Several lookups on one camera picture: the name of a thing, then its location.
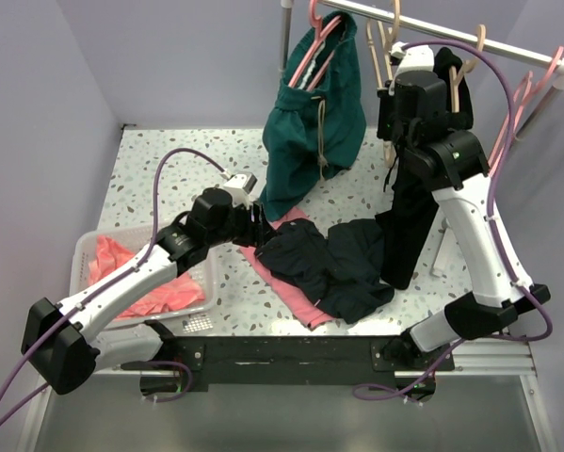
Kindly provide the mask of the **dark navy shorts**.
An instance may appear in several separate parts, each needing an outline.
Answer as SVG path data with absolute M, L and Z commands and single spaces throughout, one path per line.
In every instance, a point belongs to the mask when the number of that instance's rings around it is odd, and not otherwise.
M 336 224 L 326 235 L 312 221 L 297 218 L 281 224 L 255 257 L 317 309 L 354 324 L 395 296 L 380 280 L 384 248 L 383 231 L 371 218 Z

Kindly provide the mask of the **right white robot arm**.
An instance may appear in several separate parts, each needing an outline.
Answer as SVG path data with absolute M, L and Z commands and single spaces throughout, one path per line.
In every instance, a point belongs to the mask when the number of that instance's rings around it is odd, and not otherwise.
M 385 347 L 388 358 L 422 369 L 433 351 L 458 340 L 488 337 L 551 298 L 519 265 L 495 202 L 478 138 L 458 129 L 447 110 L 447 86 L 436 73 L 409 71 L 389 90 L 386 128 L 398 170 L 390 210 L 377 215 L 384 232 L 380 277 L 404 290 L 432 223 L 443 213 L 456 237 L 472 289 L 409 327 Z

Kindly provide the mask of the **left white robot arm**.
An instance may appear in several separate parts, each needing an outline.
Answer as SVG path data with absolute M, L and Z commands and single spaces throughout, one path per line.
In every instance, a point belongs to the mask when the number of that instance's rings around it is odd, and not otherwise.
M 58 303 L 47 298 L 29 309 L 22 353 L 59 395 L 66 395 L 99 368 L 146 362 L 169 367 L 175 346 L 152 327 L 133 331 L 126 345 L 104 330 L 120 313 L 154 289 L 204 261 L 213 247 L 233 243 L 257 248 L 274 235 L 258 201 L 234 198 L 227 189 L 207 188 L 192 208 L 160 229 L 119 269 Z

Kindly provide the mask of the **pink folded shorts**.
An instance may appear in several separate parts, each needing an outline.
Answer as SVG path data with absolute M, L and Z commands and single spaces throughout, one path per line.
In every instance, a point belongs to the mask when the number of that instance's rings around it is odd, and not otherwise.
M 271 272 L 256 259 L 254 247 L 240 247 L 239 250 L 303 327 L 312 331 L 333 320 L 332 316 L 315 307 L 298 288 L 273 277 Z

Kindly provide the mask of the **green hanging shorts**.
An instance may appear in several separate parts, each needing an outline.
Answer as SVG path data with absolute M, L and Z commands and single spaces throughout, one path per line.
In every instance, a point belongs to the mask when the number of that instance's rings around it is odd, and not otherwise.
M 361 148 L 366 120 L 361 103 L 361 71 L 356 47 L 358 26 L 351 15 L 334 11 L 323 18 L 340 23 L 327 36 L 315 57 L 312 73 L 330 60 L 318 84 L 290 85 L 301 60 L 314 43 L 309 30 L 287 60 L 277 99 L 264 127 L 268 153 L 266 184 L 260 195 L 266 218 L 281 219 L 325 179 L 353 166 Z

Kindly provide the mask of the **black hanging shorts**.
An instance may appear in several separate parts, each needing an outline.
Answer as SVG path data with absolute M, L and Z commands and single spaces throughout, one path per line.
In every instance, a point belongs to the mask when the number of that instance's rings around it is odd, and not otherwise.
M 449 87 L 450 70 L 461 69 L 462 60 L 449 48 L 442 47 L 434 56 L 433 72 Z M 451 113 L 451 101 L 447 98 L 444 110 L 448 117 L 450 131 L 469 130 L 474 124 L 474 112 L 470 91 L 466 82 L 459 82 L 459 98 L 463 97 L 463 111 Z M 419 179 L 408 172 L 403 157 L 406 141 L 397 135 L 398 123 L 388 120 L 388 132 L 379 132 L 392 136 L 396 157 L 389 157 L 393 166 L 398 162 L 398 170 L 393 185 L 394 199 L 390 210 L 376 215 L 376 221 L 384 232 L 384 258 L 380 277 L 395 289 L 409 287 L 411 274 L 427 240 L 429 229 L 435 219 L 438 204 L 432 195 L 424 189 Z

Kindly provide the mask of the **pink hanger with green shorts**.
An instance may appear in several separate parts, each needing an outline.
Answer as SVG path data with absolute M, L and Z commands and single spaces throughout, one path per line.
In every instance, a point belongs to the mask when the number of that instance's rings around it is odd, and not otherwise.
M 309 23 L 314 30 L 313 43 L 309 47 L 303 59 L 298 64 L 295 72 L 293 73 L 288 86 L 295 88 L 301 79 L 303 73 L 307 70 L 309 64 L 315 59 L 315 54 L 325 44 L 327 37 L 334 31 L 334 29 L 342 22 L 342 18 L 334 16 L 327 24 L 324 24 L 324 19 L 316 12 L 318 2 L 311 0 L 308 6 Z

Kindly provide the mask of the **beige hanger with black shorts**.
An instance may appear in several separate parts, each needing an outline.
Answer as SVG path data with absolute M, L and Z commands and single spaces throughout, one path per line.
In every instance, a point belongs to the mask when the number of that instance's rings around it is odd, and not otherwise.
M 487 28 L 484 24 L 479 24 L 476 31 L 476 45 L 475 48 L 481 52 L 484 48 L 485 39 L 487 36 Z M 458 69 L 455 64 L 451 64 L 448 70 L 449 88 L 450 88 L 450 101 L 451 112 L 460 112 L 460 99 L 459 99 L 459 86 L 464 80 L 465 75 L 470 73 L 476 66 L 478 60 L 469 59 L 462 62 L 461 67 Z

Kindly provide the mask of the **empty pink hanger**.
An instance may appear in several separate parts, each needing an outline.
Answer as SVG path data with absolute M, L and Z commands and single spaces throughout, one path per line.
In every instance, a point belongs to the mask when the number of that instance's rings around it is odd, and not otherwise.
M 539 79 L 538 81 L 534 80 L 533 72 L 528 71 L 519 82 L 518 86 L 516 87 L 512 95 L 512 101 L 515 107 L 515 113 L 513 114 L 513 127 L 512 127 L 513 131 L 516 131 L 516 127 L 519 125 L 519 122 L 527 105 L 549 83 L 551 77 L 554 75 L 558 67 L 558 62 L 562 58 L 563 53 L 564 53 L 564 47 L 558 46 L 556 48 L 556 51 L 554 52 L 549 67 L 546 69 L 542 78 Z M 506 115 L 502 127 L 500 129 L 500 132 L 494 141 L 491 154 L 488 157 L 491 177 L 493 177 L 497 172 L 499 166 L 499 160 L 506 153 L 507 145 L 505 144 L 505 141 L 508 133 L 508 124 L 509 124 L 509 115 Z

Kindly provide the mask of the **white plastic laundry basket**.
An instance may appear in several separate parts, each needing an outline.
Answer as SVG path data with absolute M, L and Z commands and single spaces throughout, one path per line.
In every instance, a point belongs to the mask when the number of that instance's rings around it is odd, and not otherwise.
M 153 228 L 148 224 L 126 228 L 110 228 L 82 235 L 76 243 L 70 294 L 85 291 L 97 274 L 97 254 L 100 237 L 110 240 L 136 254 L 147 246 Z M 109 330 L 135 326 L 146 320 L 170 320 L 185 315 L 197 315 L 213 308 L 218 299 L 218 263 L 209 253 L 204 261 L 192 267 L 173 282 L 154 290 L 106 326 Z

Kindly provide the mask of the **metal clothes rack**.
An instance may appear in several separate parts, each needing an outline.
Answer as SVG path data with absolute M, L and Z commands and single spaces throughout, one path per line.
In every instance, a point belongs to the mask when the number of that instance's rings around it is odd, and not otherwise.
M 340 3 L 344 1 L 331 1 L 336 6 L 341 6 Z M 282 38 L 282 44 L 286 45 L 288 43 L 288 34 L 289 34 L 289 21 L 291 19 L 292 13 L 292 3 L 293 1 L 282 1 L 282 8 L 285 9 L 285 13 L 283 16 L 284 23 L 284 31 L 285 35 Z M 339 16 L 342 18 L 342 22 L 336 27 L 340 28 L 341 31 L 348 32 L 348 40 L 354 40 L 354 36 L 356 34 L 356 24 L 353 17 L 349 14 L 350 12 L 356 12 L 358 15 L 363 16 L 367 19 L 381 19 L 382 22 L 388 22 L 391 20 L 391 13 L 388 11 L 384 11 L 382 9 L 374 8 L 374 7 L 367 7 L 361 4 L 358 4 L 354 1 L 346 1 L 343 3 L 344 6 L 348 6 L 349 8 L 341 8 L 340 11 L 334 11 L 330 13 L 328 16 L 325 16 L 324 24 L 327 24 L 334 16 Z M 400 22 L 402 23 L 403 27 L 408 29 L 418 31 L 420 33 L 424 33 L 425 35 L 429 35 L 434 38 L 439 38 L 441 40 L 451 40 L 462 42 L 466 44 L 475 44 L 475 36 L 463 32 L 459 32 L 457 30 L 443 27 L 440 25 L 429 24 L 423 21 L 410 19 L 402 17 L 400 18 Z M 288 110 L 288 111 L 299 111 L 304 106 L 306 106 L 307 97 L 311 95 L 310 91 L 304 89 L 296 89 L 290 88 L 288 86 L 288 82 L 290 81 L 290 75 L 293 75 L 294 69 L 297 68 L 299 61 L 298 57 L 304 57 L 306 52 L 308 51 L 309 47 L 308 44 L 312 44 L 314 39 L 314 31 L 309 31 L 303 39 L 298 43 L 295 51 L 290 56 L 290 62 L 287 63 L 288 66 L 282 71 L 282 78 L 278 90 L 278 99 L 276 100 L 276 104 L 274 110 Z M 540 66 L 540 67 L 549 67 L 550 65 L 550 58 L 548 56 L 543 56 L 542 54 L 534 53 L 525 51 L 523 49 L 510 46 L 503 43 L 498 43 L 493 40 L 487 40 L 484 43 L 484 47 L 488 48 L 488 52 L 503 56 L 509 57 L 516 60 L 521 60 L 523 62 L 531 62 L 533 65 Z

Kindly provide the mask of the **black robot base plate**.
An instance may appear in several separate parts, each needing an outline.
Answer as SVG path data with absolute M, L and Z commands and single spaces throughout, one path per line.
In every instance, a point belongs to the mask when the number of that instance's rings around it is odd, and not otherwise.
M 447 347 L 416 358 L 391 355 L 392 336 L 177 336 L 170 338 L 153 358 L 155 363 L 124 363 L 124 371 L 144 374 L 144 395 L 171 392 L 175 382 L 187 383 L 185 371 L 165 361 L 188 367 L 190 388 L 206 391 L 216 384 L 392 385 L 395 373 L 423 372 L 437 359 L 439 369 L 455 369 Z

